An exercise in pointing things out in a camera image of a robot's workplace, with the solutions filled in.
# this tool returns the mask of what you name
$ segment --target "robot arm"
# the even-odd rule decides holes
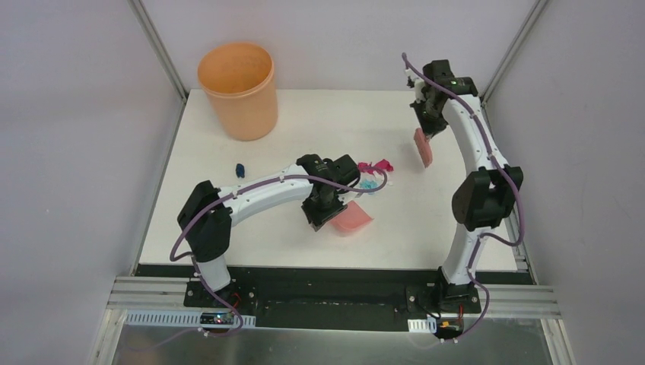
[[[230,242],[230,229],[248,217],[276,205],[301,200],[307,221],[317,231],[327,221],[347,208],[338,198],[342,192],[337,188],[321,182],[311,182],[306,178],[279,179],[237,196],[237,192],[241,189],[257,186],[271,178],[289,175],[317,176],[341,185],[348,185],[361,177],[356,163],[348,155],[334,161],[322,159],[315,154],[308,154],[271,176],[265,176],[243,185],[216,189],[208,180],[199,183],[193,189],[177,217],[182,230],[207,205],[223,196],[229,194],[234,196],[199,218],[186,234],[186,240],[190,245],[199,271],[212,290],[220,290],[230,282],[230,275],[224,259],[224,253]]]
[[[484,138],[491,145],[492,154],[504,167],[517,188],[523,181],[519,167],[509,167],[507,160],[494,143],[488,125],[484,123],[483,136],[474,123],[470,113],[457,100],[427,84],[411,69],[406,69],[408,86],[415,89],[415,101],[410,104],[415,110],[421,129],[427,138],[442,132],[448,125],[453,130],[461,150],[467,177],[453,196],[453,215],[457,229],[450,247],[450,253],[440,268],[439,279],[426,297],[419,298],[424,308],[433,311],[454,311],[459,305],[470,306],[472,311],[479,311],[478,292],[468,275],[472,267],[475,275],[481,247],[475,247],[477,239],[483,233],[490,233],[502,220],[510,215],[515,204],[513,192],[508,183],[491,162]],[[431,81],[459,95],[477,117],[485,121],[481,113],[481,103],[477,98],[477,89],[471,78],[456,78],[450,70],[447,60],[432,61],[423,67],[423,74]]]

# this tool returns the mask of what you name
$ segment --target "orange plastic bin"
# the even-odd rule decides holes
[[[253,43],[228,43],[204,56],[197,79],[226,133],[241,141],[267,135],[278,121],[273,59]]]

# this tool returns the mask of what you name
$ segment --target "white tabletop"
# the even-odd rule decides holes
[[[450,199],[465,178],[450,129],[432,139],[424,169],[412,139],[418,122],[412,91],[279,90],[279,120],[266,137],[234,141],[224,134],[205,94],[192,90],[145,238],[140,263],[170,264],[180,234],[176,217],[197,183],[238,184],[275,173],[304,154],[356,162],[386,158],[392,185],[356,202],[374,220],[350,236],[329,224],[314,232],[291,202],[253,216],[231,232],[228,265],[301,268],[429,269],[443,263],[456,222]],[[508,237],[505,224],[497,233]],[[189,249],[184,243],[180,252]],[[189,263],[184,259],[179,263]],[[515,271],[511,248],[489,240],[478,269]]]

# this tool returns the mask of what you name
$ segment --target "blue object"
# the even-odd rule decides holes
[[[378,185],[377,185],[377,182],[376,182],[376,181],[374,181],[374,180],[368,180],[368,179],[366,179],[366,180],[361,180],[361,182],[358,184],[358,187],[359,187],[359,188],[361,188],[361,189],[374,189],[374,188],[376,188],[377,186],[378,186]]]
[[[237,175],[237,177],[239,177],[240,179],[244,179],[244,165],[238,163],[235,166],[235,175]]]

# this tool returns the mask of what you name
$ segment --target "gray wall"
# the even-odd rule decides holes
[[[580,364],[645,355],[644,18],[642,0],[551,2],[488,107]]]
[[[125,0],[0,6],[0,363],[80,364],[180,101]]]
[[[450,59],[482,88],[534,0],[144,0],[182,81],[226,42],[273,56],[278,87],[405,90],[411,62]]]

